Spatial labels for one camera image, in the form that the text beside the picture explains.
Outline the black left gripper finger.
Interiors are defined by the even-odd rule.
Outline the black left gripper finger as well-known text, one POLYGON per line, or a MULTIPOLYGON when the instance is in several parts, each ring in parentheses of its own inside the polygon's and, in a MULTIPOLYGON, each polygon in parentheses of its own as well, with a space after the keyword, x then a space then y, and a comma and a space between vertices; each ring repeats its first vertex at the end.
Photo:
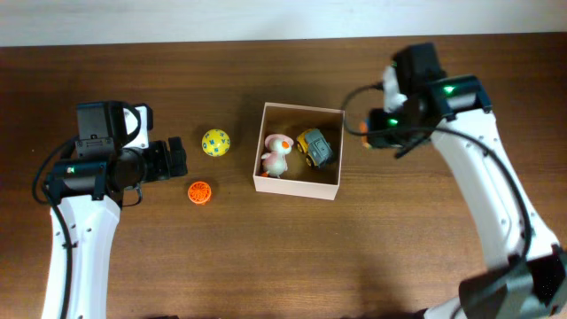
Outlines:
POLYGON ((186 176, 187 174, 188 174, 188 168, 185 163, 174 164, 170 168, 171 177, 181 177, 181 176, 186 176))
POLYGON ((182 139, 179 136, 169 137, 169 151, 173 163, 185 163, 186 151, 183 147, 182 139))

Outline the orange round lattice toy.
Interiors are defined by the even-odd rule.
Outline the orange round lattice toy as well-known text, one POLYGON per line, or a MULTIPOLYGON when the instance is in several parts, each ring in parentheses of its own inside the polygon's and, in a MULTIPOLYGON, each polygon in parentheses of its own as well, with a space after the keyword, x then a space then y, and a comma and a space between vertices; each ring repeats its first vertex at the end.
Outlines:
POLYGON ((192 183, 187 191, 189 200, 195 205, 205 205, 211 200, 212 188, 203 181, 192 183))

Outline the colourful puzzle cube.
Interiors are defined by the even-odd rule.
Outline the colourful puzzle cube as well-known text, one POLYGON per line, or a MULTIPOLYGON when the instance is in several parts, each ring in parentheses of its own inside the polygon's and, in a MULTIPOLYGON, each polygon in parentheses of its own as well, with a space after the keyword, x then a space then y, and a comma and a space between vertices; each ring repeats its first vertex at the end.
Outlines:
POLYGON ((368 136, 367 136, 367 133, 369 132, 368 121, 367 120, 362 121, 359 125, 359 129, 360 129, 361 133, 364 133, 364 136, 361 137, 362 146, 365 147, 366 149, 371 149, 372 146, 369 143, 368 136))

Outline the yellow ball with blue letters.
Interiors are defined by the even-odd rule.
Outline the yellow ball with blue letters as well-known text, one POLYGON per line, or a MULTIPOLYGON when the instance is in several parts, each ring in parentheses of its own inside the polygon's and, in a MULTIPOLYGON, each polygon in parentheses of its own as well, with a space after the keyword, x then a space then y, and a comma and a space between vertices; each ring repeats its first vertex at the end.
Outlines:
POLYGON ((201 141, 203 152, 211 157, 225 155, 229 151, 230 145, 229 135, 219 128, 208 130, 201 141))

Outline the yellow and grey toy truck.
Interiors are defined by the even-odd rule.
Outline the yellow and grey toy truck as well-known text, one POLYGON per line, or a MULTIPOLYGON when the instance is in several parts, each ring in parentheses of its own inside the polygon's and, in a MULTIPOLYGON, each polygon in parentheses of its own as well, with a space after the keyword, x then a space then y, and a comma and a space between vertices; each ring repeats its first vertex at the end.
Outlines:
POLYGON ((311 168, 321 169, 334 160, 334 152, 321 130, 309 128, 296 138, 299 152, 306 157, 306 163, 311 168))

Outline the white duck toy pink hat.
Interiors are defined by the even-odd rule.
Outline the white duck toy pink hat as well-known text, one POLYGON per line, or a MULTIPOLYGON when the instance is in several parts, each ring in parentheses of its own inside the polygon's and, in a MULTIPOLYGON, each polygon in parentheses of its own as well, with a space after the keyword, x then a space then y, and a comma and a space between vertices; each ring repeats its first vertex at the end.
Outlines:
POLYGON ((261 155, 261 176, 280 178, 288 170, 285 156, 290 154, 293 140, 282 134, 272 134, 266 137, 265 147, 268 152, 261 155))

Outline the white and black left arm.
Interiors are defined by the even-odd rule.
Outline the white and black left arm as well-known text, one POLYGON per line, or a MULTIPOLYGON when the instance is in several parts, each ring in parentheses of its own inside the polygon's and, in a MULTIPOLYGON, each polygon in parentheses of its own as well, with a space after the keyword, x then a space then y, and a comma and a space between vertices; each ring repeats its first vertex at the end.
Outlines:
POLYGON ((179 137, 150 141, 153 112, 121 101, 79 104, 79 133, 55 150, 43 182, 52 246, 44 318, 104 318, 114 233, 126 191, 188 173, 179 137))

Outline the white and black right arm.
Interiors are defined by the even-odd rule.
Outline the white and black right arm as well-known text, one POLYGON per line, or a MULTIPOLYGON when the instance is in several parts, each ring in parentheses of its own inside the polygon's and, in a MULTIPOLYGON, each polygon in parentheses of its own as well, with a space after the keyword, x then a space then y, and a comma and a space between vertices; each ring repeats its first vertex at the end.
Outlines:
POLYGON ((404 156, 431 143, 472 214, 487 271, 422 318, 542 318, 566 305, 566 252, 526 195, 503 148, 492 102, 473 75, 450 77, 431 43, 394 54, 384 106, 363 126, 369 148, 404 156))

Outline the white open cardboard box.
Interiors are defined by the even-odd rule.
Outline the white open cardboard box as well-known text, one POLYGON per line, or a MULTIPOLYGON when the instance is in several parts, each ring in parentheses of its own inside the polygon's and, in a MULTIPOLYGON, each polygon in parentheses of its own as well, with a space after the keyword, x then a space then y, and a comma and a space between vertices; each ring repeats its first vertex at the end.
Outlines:
POLYGON ((333 200, 340 186, 345 113, 337 109, 267 102, 260 123, 252 178, 255 190, 282 195, 333 200), (333 161, 323 168, 311 168, 306 156, 292 147, 286 156, 288 170, 279 178, 262 174, 261 156, 268 152, 265 139, 283 134, 292 139, 310 128, 318 128, 330 143, 333 161))

